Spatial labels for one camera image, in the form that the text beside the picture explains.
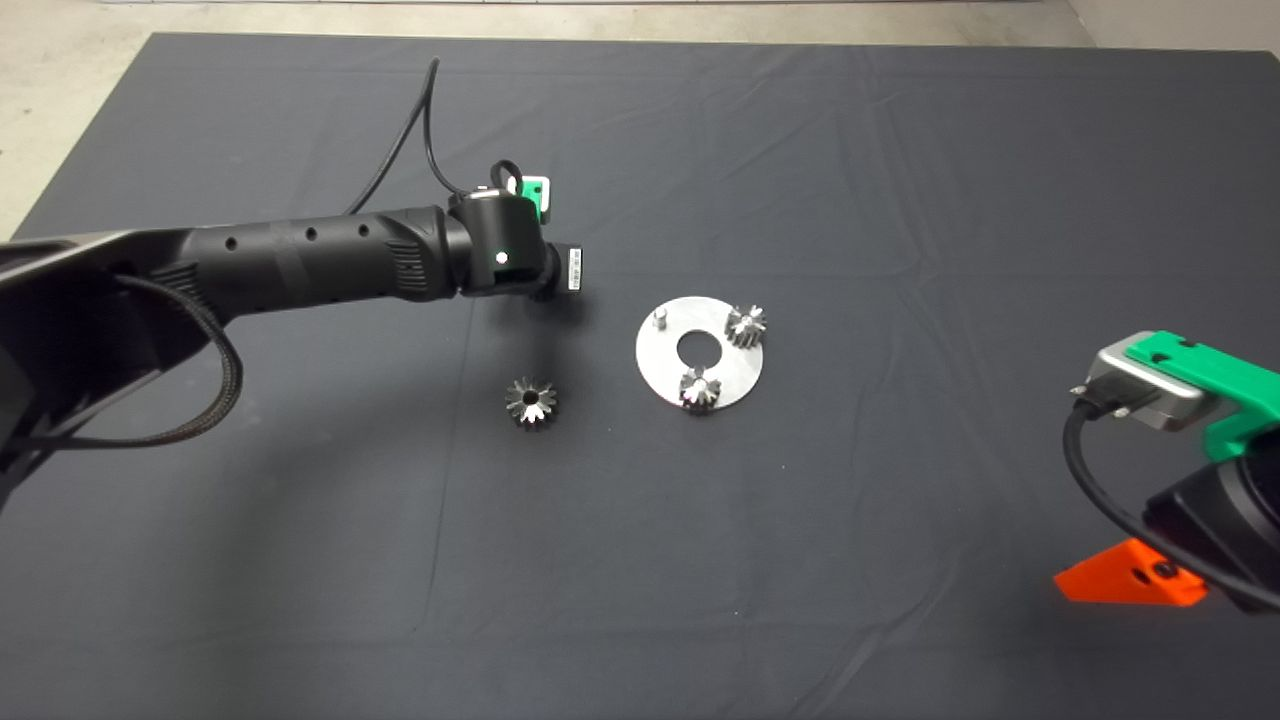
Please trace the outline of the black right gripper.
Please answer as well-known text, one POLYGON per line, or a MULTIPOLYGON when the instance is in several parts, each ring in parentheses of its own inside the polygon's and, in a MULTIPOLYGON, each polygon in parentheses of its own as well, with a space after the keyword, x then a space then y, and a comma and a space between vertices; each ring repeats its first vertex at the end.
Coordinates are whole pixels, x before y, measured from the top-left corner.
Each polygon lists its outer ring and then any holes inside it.
POLYGON ((1210 585, 1243 612, 1276 612, 1277 482, 1279 437, 1268 430, 1147 500, 1146 527, 1175 551, 1174 562, 1130 538, 1053 583, 1071 602, 1179 609, 1199 603, 1210 585))

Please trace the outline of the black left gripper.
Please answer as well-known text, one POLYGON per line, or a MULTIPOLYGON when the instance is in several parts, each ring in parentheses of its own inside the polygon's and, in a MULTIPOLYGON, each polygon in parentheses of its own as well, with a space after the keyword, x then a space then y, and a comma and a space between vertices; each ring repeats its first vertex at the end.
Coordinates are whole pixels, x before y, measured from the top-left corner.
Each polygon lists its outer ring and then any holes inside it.
POLYGON ((545 304, 582 292, 584 250, 577 243, 547 243, 544 277, 530 293, 535 302, 545 304))

